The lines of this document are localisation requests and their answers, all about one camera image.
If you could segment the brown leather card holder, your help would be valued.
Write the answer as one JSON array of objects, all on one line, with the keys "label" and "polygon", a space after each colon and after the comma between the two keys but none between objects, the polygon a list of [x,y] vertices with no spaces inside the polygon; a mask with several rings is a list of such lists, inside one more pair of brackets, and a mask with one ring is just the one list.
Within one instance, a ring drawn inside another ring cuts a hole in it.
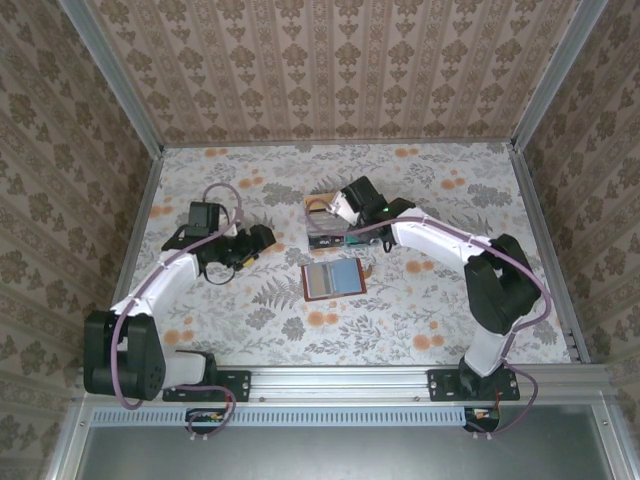
[{"label": "brown leather card holder", "polygon": [[303,265],[301,279],[306,302],[362,295],[367,292],[364,270],[358,258]]}]

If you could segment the aluminium front beam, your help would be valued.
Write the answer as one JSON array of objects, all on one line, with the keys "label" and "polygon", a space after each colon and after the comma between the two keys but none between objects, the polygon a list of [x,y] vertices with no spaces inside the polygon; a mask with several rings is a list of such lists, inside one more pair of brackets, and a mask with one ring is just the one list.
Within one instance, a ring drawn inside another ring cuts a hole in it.
[{"label": "aluminium front beam", "polygon": [[[273,405],[404,405],[411,402],[475,405],[494,401],[432,402],[427,372],[451,366],[409,367],[220,367],[251,372],[249,403]],[[586,404],[615,397],[601,365],[544,364],[505,368],[513,371],[524,404]]]}]

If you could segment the small connector board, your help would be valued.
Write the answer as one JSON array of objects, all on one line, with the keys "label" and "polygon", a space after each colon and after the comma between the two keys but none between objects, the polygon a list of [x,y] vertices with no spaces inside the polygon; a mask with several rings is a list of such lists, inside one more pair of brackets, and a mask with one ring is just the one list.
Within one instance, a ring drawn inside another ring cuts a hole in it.
[{"label": "small connector board", "polygon": [[465,407],[465,425],[463,428],[471,433],[492,433],[500,422],[500,413],[497,407]]},{"label": "small connector board", "polygon": [[196,436],[210,436],[219,428],[226,416],[225,408],[188,409],[185,413],[186,429]]}]

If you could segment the grey metal sheet panel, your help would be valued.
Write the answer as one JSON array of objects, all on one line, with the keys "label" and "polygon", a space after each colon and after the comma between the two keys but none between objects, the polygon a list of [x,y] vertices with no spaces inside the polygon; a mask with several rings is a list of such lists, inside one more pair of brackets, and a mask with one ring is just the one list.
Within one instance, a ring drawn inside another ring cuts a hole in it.
[{"label": "grey metal sheet panel", "polygon": [[640,480],[619,409],[537,406],[492,436],[446,426],[95,426],[74,409],[46,480]]}]

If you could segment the aluminium side rail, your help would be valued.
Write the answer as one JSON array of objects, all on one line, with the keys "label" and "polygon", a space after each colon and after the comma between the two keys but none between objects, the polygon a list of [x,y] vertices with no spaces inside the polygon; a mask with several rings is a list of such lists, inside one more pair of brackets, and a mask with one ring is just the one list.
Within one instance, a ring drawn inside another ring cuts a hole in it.
[{"label": "aluminium side rail", "polygon": [[517,146],[507,144],[509,157],[517,179],[524,207],[527,211],[555,311],[573,362],[590,364],[591,358],[581,332],[579,321],[561,271],[561,267],[546,225],[544,214],[526,164],[524,154]]},{"label": "aluminium side rail", "polygon": [[151,163],[149,177],[133,224],[126,255],[124,257],[122,268],[120,269],[113,298],[108,304],[108,307],[122,300],[130,290],[132,278],[136,270],[137,258],[144,237],[144,231],[152,208],[155,192],[159,184],[162,167],[162,158],[153,160]]}]

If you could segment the aluminium corner post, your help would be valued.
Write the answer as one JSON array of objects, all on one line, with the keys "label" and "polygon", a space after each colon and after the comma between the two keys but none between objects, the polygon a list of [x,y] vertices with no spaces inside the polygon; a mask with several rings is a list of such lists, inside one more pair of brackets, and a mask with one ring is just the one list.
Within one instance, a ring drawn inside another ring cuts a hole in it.
[{"label": "aluminium corner post", "polygon": [[608,0],[581,0],[511,137],[516,150],[531,140]]},{"label": "aluminium corner post", "polygon": [[133,83],[116,52],[101,30],[86,0],[59,0],[62,8],[87,47],[94,62],[114,93],[119,105],[153,161],[161,158],[163,141],[147,114]]}]

